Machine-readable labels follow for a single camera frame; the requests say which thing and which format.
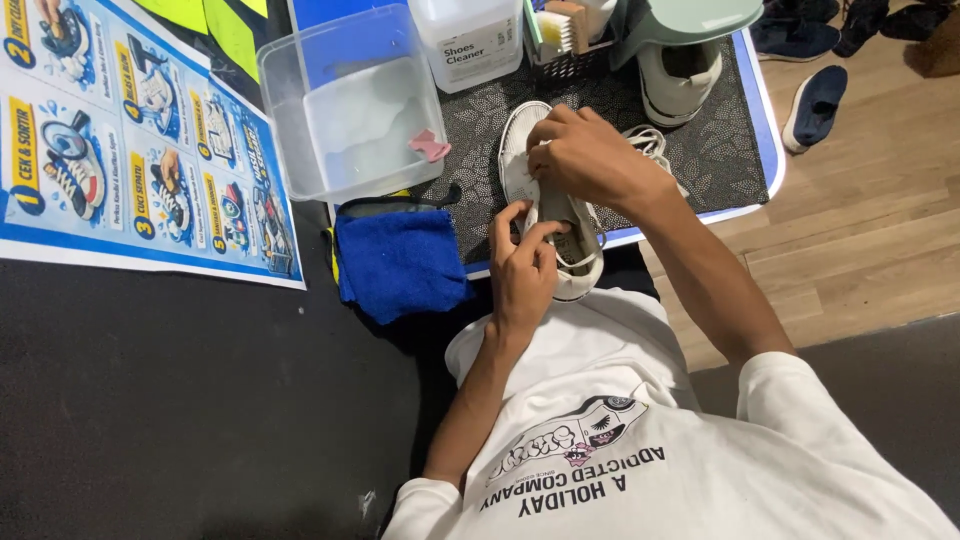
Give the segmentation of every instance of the printed poster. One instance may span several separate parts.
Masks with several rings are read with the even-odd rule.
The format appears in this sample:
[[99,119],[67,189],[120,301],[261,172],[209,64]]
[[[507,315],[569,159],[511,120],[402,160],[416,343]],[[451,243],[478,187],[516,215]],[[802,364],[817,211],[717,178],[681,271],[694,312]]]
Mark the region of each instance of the printed poster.
[[0,257],[305,288],[263,114],[129,0],[5,0]]

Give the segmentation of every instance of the black patterned mat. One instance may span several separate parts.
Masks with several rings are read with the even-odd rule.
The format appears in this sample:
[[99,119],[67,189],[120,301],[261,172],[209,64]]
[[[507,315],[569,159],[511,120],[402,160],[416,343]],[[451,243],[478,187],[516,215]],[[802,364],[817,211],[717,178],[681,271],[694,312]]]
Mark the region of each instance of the black patterned mat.
[[[690,192],[697,213],[764,204],[770,200],[753,121],[730,37],[723,40],[723,74],[700,113],[686,125],[667,132],[666,156],[673,174]],[[587,79],[561,89],[537,91],[527,61],[513,75],[456,94],[440,92],[446,135],[453,145],[444,174],[411,188],[417,195],[442,199],[451,182],[463,189],[463,199],[447,207],[464,264],[490,258],[487,226],[506,206],[497,168],[500,137],[510,113],[520,104],[539,99],[572,109],[591,107],[618,131],[650,124],[643,112],[636,62],[602,78]],[[632,227],[623,216],[597,208],[606,231]]]

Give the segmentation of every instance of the shoe insole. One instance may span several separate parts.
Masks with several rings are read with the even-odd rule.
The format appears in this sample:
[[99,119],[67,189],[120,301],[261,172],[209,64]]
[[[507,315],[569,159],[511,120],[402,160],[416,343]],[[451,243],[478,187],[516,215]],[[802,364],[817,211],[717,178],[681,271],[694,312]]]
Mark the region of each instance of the shoe insole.
[[704,46],[663,47],[663,70],[671,77],[689,79],[709,70]]
[[[553,233],[553,246],[557,255],[567,264],[576,264],[587,254],[584,251],[583,227],[580,218],[570,205],[570,199],[565,193],[550,186],[540,186],[540,221],[566,221],[571,225],[569,233]],[[585,276],[589,273],[589,265],[577,268],[560,268],[571,276]]]

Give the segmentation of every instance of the small pink tool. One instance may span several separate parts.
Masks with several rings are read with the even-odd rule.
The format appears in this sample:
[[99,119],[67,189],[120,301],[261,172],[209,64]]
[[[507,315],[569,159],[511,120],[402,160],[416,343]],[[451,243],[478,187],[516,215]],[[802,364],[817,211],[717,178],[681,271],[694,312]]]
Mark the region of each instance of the small pink tool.
[[407,143],[415,152],[423,152],[426,160],[435,163],[442,160],[444,156],[450,153],[450,144],[446,142],[437,142],[437,135],[430,130],[423,130]]

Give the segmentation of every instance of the clear plastic container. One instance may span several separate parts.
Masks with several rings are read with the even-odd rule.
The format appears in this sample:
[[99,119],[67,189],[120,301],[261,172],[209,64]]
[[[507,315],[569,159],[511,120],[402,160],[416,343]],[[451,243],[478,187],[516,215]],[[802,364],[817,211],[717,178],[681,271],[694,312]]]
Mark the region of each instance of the clear plastic container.
[[278,39],[256,55],[264,109],[296,201],[343,204],[437,178],[407,143],[446,142],[416,25],[393,4]]
[[437,86],[447,93],[509,75],[523,60],[523,0],[409,0]]

